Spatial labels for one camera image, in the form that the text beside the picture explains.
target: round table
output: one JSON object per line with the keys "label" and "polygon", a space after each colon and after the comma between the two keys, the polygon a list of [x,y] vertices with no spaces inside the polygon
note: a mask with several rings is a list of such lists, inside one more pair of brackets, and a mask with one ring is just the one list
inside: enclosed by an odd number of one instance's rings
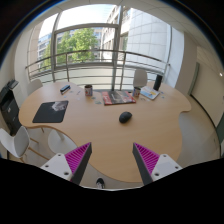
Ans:
{"label": "round table", "polygon": [[[71,89],[61,95],[60,89],[65,85]],[[118,181],[142,182],[132,153],[133,143],[168,154],[176,161],[182,147],[179,115],[191,110],[189,101],[178,90],[162,83],[159,91],[154,100],[140,95],[134,97],[136,103],[105,106],[100,92],[94,91],[92,99],[74,83],[56,82],[39,88],[24,101],[19,120],[27,128],[55,129],[77,146],[91,142],[89,163],[96,170]],[[42,103],[62,100],[69,103],[61,123],[32,123]],[[125,111],[131,112],[132,117],[122,124],[119,116]]]}

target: cup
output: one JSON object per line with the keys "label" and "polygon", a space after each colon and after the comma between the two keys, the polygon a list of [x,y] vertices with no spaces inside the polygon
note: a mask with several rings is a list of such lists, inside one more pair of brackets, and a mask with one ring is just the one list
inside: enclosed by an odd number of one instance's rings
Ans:
{"label": "cup", "polygon": [[139,96],[140,92],[141,92],[141,89],[139,87],[134,87],[132,96]]}
{"label": "cup", "polygon": [[93,95],[93,87],[92,87],[92,85],[86,85],[85,86],[85,95],[86,96],[92,96]]}

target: black mouse pad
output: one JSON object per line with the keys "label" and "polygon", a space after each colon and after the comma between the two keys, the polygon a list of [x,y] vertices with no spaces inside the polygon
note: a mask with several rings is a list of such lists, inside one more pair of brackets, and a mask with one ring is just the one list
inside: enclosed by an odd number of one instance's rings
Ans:
{"label": "black mouse pad", "polygon": [[64,119],[68,101],[42,103],[33,119],[33,123],[60,123]]}

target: green foliage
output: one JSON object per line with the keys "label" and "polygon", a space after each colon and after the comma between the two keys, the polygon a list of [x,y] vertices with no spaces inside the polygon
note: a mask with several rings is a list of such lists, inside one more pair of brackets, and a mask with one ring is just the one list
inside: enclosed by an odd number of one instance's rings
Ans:
{"label": "green foliage", "polygon": [[[72,51],[72,48],[70,48],[70,39],[69,31],[66,31],[61,38],[61,42],[57,44],[57,54],[65,53]],[[57,65],[65,64],[66,63],[66,55],[61,55],[57,57]]]}
{"label": "green foliage", "polygon": [[[97,44],[97,39],[94,36],[94,29],[84,28],[76,30],[74,35],[69,40],[70,46],[73,46],[73,51],[89,50]],[[72,54],[74,60],[87,61],[94,60],[93,52],[79,52]]]}
{"label": "green foliage", "polygon": [[[51,41],[47,45],[47,48],[46,48],[42,58],[47,58],[50,55],[51,55]],[[40,65],[39,72],[43,72],[48,69],[51,69],[51,59],[50,58],[42,61],[41,65]]]}
{"label": "green foliage", "polygon": [[[90,50],[97,44],[97,39],[94,36],[94,29],[83,28],[74,32],[74,35],[70,37],[70,32],[66,31],[61,38],[61,42],[57,43],[57,54],[66,53],[79,50]],[[42,58],[49,57],[51,43],[48,44]],[[79,52],[68,55],[68,61],[87,61],[94,60],[95,56],[93,52]],[[57,56],[57,65],[66,64],[66,55]],[[45,71],[51,68],[51,59],[44,60],[41,64],[39,71]]]}

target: magazine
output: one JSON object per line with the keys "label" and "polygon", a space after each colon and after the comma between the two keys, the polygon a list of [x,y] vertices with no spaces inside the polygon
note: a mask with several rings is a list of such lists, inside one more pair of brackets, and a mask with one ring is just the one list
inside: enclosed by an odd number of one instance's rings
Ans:
{"label": "magazine", "polygon": [[105,105],[136,103],[128,91],[106,91],[102,96]]}
{"label": "magazine", "polygon": [[143,88],[141,88],[141,92],[140,92],[140,94],[142,94],[143,96],[148,97],[151,100],[154,100],[159,95],[159,93],[160,92],[152,89],[149,86],[144,86]]}

